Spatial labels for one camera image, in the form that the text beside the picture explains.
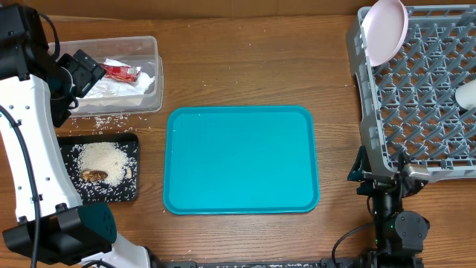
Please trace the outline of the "red snack wrapper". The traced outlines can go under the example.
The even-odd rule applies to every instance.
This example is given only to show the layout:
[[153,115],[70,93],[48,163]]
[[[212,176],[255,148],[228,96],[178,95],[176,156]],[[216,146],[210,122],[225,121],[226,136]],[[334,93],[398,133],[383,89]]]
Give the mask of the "red snack wrapper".
[[134,83],[141,75],[141,69],[133,66],[111,66],[102,63],[101,67],[106,71],[107,78],[125,83]]

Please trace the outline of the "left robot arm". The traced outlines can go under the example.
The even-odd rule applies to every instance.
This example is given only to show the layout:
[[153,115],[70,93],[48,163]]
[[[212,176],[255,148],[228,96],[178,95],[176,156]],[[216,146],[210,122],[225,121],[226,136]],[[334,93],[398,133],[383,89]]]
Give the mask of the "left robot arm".
[[118,233],[107,204],[83,203],[67,173],[55,129],[105,71],[84,51],[50,48],[47,21],[21,4],[1,9],[1,137],[18,222],[3,232],[5,245],[32,267],[159,267],[148,248]]

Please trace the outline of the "brown food scrap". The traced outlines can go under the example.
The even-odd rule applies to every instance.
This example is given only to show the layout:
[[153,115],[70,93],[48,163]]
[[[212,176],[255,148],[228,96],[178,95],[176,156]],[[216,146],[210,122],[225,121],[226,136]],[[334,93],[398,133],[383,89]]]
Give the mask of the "brown food scrap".
[[87,182],[103,181],[108,177],[108,173],[101,170],[83,170],[81,179]]

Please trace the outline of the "white rice pile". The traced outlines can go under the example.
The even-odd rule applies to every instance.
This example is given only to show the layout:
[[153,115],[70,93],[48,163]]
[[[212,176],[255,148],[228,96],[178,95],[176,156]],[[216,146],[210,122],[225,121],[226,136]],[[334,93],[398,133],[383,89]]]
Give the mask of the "white rice pile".
[[[74,150],[78,157],[74,163],[79,168],[79,179],[89,184],[105,183],[109,186],[118,186],[125,179],[132,178],[130,160],[126,152],[120,149],[118,143],[100,142],[75,145]],[[103,181],[87,182],[81,179],[83,170],[101,170],[108,173]]]

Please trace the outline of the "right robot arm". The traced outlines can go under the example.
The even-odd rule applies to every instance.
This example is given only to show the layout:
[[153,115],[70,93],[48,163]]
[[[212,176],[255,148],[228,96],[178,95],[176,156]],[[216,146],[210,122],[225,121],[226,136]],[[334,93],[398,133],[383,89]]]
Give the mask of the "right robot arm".
[[373,227],[376,247],[364,250],[351,267],[423,267],[417,255],[430,229],[422,215],[405,210],[402,201],[419,193],[430,180],[427,167],[411,163],[406,153],[397,156],[397,172],[389,176],[372,172],[364,146],[360,146],[349,181],[358,182],[356,193],[367,198],[373,221],[358,227]]

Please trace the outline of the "white cup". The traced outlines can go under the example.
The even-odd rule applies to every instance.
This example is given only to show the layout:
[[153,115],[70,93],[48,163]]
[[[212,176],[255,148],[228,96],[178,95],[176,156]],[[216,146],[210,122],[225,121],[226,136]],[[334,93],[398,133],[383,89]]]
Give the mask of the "white cup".
[[457,104],[466,110],[475,108],[476,106],[476,80],[466,83],[458,87],[455,91],[454,98]]

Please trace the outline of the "white napkin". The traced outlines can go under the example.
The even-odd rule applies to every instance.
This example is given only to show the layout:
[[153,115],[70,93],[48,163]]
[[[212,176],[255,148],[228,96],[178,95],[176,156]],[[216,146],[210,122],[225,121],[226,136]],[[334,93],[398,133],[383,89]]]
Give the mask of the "white napkin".
[[[106,58],[104,64],[111,66],[131,66],[117,60]],[[85,99],[112,98],[133,95],[144,95],[148,88],[155,82],[155,77],[147,74],[141,66],[141,75],[134,83],[125,83],[107,78],[105,75],[96,82],[94,87],[84,97]]]

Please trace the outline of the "large white plate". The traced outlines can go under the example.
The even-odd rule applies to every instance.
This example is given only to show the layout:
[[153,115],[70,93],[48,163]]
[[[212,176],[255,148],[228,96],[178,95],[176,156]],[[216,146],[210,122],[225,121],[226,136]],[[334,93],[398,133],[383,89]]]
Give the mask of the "large white plate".
[[361,24],[372,67],[380,66],[399,52],[408,31],[408,11],[400,0],[378,0]]

